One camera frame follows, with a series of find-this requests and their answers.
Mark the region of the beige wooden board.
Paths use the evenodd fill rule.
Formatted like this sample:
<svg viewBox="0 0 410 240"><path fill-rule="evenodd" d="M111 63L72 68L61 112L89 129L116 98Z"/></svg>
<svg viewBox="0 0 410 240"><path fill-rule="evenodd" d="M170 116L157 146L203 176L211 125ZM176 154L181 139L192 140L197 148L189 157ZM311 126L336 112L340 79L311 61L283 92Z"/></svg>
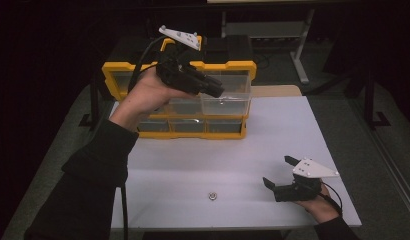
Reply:
<svg viewBox="0 0 410 240"><path fill-rule="evenodd" d="M252 86L253 97L296 97L301 96L302 92L295 85L266 85Z"/></svg>

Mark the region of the white-legged desk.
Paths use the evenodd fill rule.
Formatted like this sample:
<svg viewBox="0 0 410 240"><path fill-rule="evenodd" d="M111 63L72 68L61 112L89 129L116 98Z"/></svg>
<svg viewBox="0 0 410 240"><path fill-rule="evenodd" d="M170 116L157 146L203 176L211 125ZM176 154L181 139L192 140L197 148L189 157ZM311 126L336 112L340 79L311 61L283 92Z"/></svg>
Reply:
<svg viewBox="0 0 410 240"><path fill-rule="evenodd" d="M206 0L209 7L222 9L221 35L247 34L252 39L294 39L296 44L289 52L298 80L310 83L302 62L302 53L309 38L318 9L328 7L338 0ZM241 20L235 23L228 14L242 11L269 12L273 20Z"/></svg>

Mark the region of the grid of clear drawers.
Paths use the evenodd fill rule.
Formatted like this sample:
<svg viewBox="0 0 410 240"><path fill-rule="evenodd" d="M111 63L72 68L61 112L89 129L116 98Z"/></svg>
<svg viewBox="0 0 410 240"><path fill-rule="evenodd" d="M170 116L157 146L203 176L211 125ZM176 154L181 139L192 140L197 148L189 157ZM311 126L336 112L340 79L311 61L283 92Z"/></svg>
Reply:
<svg viewBox="0 0 410 240"><path fill-rule="evenodd" d="M242 75L217 72L214 75ZM246 131L246 115L204 115L200 95L192 99L173 98L143 119L137 131L147 138L241 138Z"/></svg>

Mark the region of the clear plastic drawer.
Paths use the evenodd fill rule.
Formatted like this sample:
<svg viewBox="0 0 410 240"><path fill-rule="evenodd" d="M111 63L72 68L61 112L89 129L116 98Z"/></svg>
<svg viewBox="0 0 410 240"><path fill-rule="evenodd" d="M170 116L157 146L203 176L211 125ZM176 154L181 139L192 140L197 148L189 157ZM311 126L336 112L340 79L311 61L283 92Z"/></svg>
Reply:
<svg viewBox="0 0 410 240"><path fill-rule="evenodd" d="M202 113L204 115L246 115L251 99L251 80L248 75L213 75L224 88L219 98L201 94Z"/></svg>

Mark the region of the black metal stand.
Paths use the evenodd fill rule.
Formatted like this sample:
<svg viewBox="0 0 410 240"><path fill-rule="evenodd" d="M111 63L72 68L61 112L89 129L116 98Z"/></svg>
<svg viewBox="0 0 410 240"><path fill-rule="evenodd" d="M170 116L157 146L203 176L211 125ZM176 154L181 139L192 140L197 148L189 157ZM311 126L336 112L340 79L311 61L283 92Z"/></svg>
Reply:
<svg viewBox="0 0 410 240"><path fill-rule="evenodd" d="M99 101L98 101L98 89L95 83L91 83L89 86L90 91L90 112L84 114L79 125L81 127L89 127L94 129L99 120Z"/></svg>
<svg viewBox="0 0 410 240"><path fill-rule="evenodd" d="M345 95L357 98L364 92L363 118L371 130L377 127L390 126L390 122L382 112L374 111L375 80L370 70L359 70L348 83Z"/></svg>

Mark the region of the person's left hand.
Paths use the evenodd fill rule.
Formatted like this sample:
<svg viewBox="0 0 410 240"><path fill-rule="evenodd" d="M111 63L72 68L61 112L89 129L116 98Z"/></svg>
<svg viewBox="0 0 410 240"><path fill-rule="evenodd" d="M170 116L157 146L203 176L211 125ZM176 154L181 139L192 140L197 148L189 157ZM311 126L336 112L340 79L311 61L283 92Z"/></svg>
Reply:
<svg viewBox="0 0 410 240"><path fill-rule="evenodd" d="M119 103L109 120L131 132L153 111L173 98L192 99L194 95L165 85L156 74L156 68L146 70L127 97Z"/></svg>

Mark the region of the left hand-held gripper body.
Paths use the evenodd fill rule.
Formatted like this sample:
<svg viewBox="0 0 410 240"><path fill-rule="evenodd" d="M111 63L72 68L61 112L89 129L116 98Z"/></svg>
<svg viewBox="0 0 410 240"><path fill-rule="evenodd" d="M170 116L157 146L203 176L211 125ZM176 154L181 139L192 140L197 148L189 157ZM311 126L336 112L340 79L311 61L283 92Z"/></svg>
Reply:
<svg viewBox="0 0 410 240"><path fill-rule="evenodd" d="M159 28L163 36L163 50L156 66L156 73L169 87L189 93L207 91L206 76L190 64L189 54L201 49L196 33Z"/></svg>

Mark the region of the person's right hand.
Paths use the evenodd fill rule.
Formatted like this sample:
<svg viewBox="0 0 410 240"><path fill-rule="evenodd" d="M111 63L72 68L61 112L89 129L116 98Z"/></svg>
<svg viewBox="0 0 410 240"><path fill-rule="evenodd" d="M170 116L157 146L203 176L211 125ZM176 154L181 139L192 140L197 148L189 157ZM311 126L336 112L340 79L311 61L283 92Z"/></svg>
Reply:
<svg viewBox="0 0 410 240"><path fill-rule="evenodd" d="M331 221L340 216L335 207L320 195L312 200L296 201L296 204L303 207L318 224Z"/></svg>

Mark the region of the yellow black organizer cabinet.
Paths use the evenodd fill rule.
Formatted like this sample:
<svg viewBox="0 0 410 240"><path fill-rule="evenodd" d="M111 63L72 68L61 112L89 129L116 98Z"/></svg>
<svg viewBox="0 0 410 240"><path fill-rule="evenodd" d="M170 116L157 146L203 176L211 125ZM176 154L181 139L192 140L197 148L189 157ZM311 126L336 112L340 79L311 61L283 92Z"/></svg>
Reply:
<svg viewBox="0 0 410 240"><path fill-rule="evenodd" d="M206 78L217 72L235 72L248 75L251 82L256 77L250 39L246 36L206 39L198 36L201 49L189 54L190 64ZM121 40L102 66L105 84L114 100L120 102L127 95L135 74L155 67L163 50L163 37L153 41L136 38Z"/></svg>

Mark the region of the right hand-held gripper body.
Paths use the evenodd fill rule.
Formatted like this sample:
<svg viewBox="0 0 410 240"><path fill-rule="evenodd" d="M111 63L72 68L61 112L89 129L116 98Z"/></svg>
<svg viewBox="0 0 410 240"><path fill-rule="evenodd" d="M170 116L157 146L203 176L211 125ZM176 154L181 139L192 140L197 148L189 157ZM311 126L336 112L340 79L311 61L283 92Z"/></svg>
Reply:
<svg viewBox="0 0 410 240"><path fill-rule="evenodd" d="M309 158L298 160L298 164L292 167L292 183L284 186L275 185L273 193L277 202L312 200L321 192L322 178L340 176L337 170Z"/></svg>

